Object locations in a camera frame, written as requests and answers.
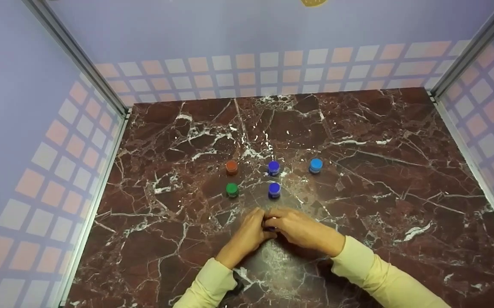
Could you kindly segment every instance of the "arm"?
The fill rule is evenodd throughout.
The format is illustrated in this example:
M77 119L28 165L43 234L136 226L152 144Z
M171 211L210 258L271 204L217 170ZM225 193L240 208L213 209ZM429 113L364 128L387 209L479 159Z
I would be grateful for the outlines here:
M248 213L231 240L215 258L209 259L174 308L215 308L235 288L233 269L247 254L254 252L274 232L262 230L264 211L255 208Z
M383 261L358 240L346 236L344 241L344 248L332 258L332 272L363 288L382 306L449 307L411 275Z
M277 228L290 243L332 257L333 273L363 288L384 307L448 307L416 279L382 261L358 240L343 236L302 212L278 208L270 210L266 218L265 226Z
M189 287L174 308L213 308L218 306L226 292L237 283L231 269L211 258L205 263L192 286Z

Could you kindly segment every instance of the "hand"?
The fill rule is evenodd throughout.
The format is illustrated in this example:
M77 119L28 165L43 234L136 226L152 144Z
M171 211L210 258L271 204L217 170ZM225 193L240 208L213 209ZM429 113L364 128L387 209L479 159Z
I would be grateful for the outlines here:
M264 216L264 226L277 228L276 231L290 243L318 250L330 257L336 257L344 249L345 236L298 210L272 208Z
M264 211L253 209L245 216L239 230L214 258L228 269L233 269L247 254L255 251L262 242L276 238L275 232L262 230Z

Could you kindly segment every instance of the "bottle cap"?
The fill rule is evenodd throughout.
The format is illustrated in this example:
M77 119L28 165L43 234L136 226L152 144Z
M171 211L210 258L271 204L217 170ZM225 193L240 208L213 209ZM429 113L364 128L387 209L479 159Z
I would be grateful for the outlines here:
M311 160L310 168L313 170L320 170L323 167L323 161L319 158L314 158Z
M274 195L276 193L279 193L280 190L281 190L281 186L279 185L279 183L271 183L270 184L270 187L269 187L270 194Z
M226 193L230 196L237 195L239 193L239 188L235 183L228 183L226 185Z
M235 160L228 160L228 162L226 163L226 170L236 171L237 170L237 162L235 162Z
M272 160L268 164L268 169L270 169L271 171L277 171L277 170L279 170L279 163L276 162L275 160Z

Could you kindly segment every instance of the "person's left hand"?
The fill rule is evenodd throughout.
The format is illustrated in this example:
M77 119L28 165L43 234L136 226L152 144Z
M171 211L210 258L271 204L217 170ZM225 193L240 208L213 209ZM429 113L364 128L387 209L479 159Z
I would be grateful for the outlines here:
M233 269L247 254L255 251L262 242L276 238L275 232L263 231L264 211L255 208L245 216L239 230L214 258L228 269Z

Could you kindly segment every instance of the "yellow object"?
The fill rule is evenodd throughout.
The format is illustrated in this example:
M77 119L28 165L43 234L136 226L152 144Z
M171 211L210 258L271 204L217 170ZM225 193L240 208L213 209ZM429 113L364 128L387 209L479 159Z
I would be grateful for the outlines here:
M301 0L304 6L320 6L327 2L327 0Z
M344 249L332 261L333 273L363 288L386 308L450 307L411 275L383 261L351 236L346 236ZM211 258L173 307L215 308L236 284L232 271Z

